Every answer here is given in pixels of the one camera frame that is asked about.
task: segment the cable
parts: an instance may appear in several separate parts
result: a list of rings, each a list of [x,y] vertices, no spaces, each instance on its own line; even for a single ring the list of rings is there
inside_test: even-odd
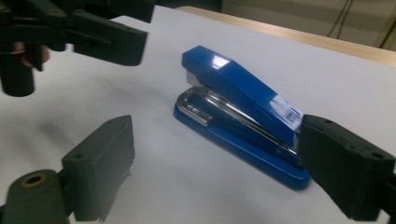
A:
[[[341,19],[341,16],[344,14],[344,11],[347,8],[347,5],[349,3],[350,0],[346,0],[346,2],[344,3],[343,8],[341,9],[340,13],[338,14],[337,19],[335,20],[334,24],[332,25],[332,29],[330,30],[330,32],[327,34],[327,37],[330,37],[330,35],[332,35],[332,31],[334,31],[335,26],[337,26],[338,22]]]
[[[387,31],[387,34],[385,35],[384,39],[382,40],[381,44],[379,45],[379,47],[381,49],[383,49],[385,47],[385,45],[387,44],[387,41],[390,37],[390,35],[395,31],[396,29],[396,20],[393,22],[393,24],[390,26],[390,28]]]
[[[347,6],[346,13],[344,14],[344,18],[342,19],[341,24],[340,24],[340,29],[338,30],[338,34],[337,34],[337,37],[336,37],[337,39],[340,38],[340,35],[343,32],[344,24],[345,24],[346,19],[347,19],[347,14],[349,13],[353,2],[354,2],[354,0],[350,0],[349,5]]]

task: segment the white label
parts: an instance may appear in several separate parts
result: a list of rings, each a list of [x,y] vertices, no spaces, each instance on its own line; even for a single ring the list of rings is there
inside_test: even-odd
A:
[[[277,95],[270,102],[271,107],[280,116],[283,123],[288,125],[294,131],[300,127],[303,119],[303,112],[293,105],[289,104],[283,97]]]

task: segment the black cylinder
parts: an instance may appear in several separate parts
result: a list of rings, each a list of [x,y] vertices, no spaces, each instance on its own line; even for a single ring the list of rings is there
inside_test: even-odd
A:
[[[22,64],[19,54],[0,54],[0,78],[3,92],[10,96],[28,96],[35,91],[33,70]]]

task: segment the blue stapler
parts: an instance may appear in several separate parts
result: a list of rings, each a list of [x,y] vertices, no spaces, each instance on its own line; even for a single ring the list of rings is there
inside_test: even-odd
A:
[[[175,118],[287,187],[307,187],[294,150],[302,111],[210,49],[183,53],[182,65],[192,87],[177,98]]]

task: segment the table surface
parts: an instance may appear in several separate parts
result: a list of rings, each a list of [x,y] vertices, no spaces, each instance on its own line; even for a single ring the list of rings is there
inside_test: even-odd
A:
[[[33,95],[0,94],[1,203],[13,180],[61,170],[62,156],[103,122],[130,114],[136,158],[106,223],[351,223],[315,182],[285,188],[173,118],[190,87],[181,54],[198,45],[396,155],[394,66],[164,7],[151,24],[117,21],[149,32],[139,66],[53,52]]]

